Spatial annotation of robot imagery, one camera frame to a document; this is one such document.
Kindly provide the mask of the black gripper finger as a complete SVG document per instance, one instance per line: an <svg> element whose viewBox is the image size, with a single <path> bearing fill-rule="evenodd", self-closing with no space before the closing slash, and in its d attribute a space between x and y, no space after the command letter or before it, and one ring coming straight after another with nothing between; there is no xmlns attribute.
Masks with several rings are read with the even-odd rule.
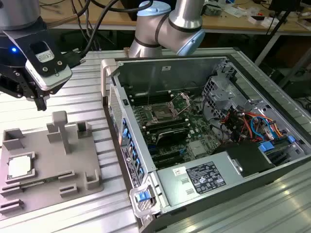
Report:
<svg viewBox="0 0 311 233"><path fill-rule="evenodd" d="M14 76L20 87L23 89L24 97L29 101L33 101L36 104L38 111L46 111L46 98L48 97L48 94L45 91L42 91L25 72L15 70Z"/></svg>

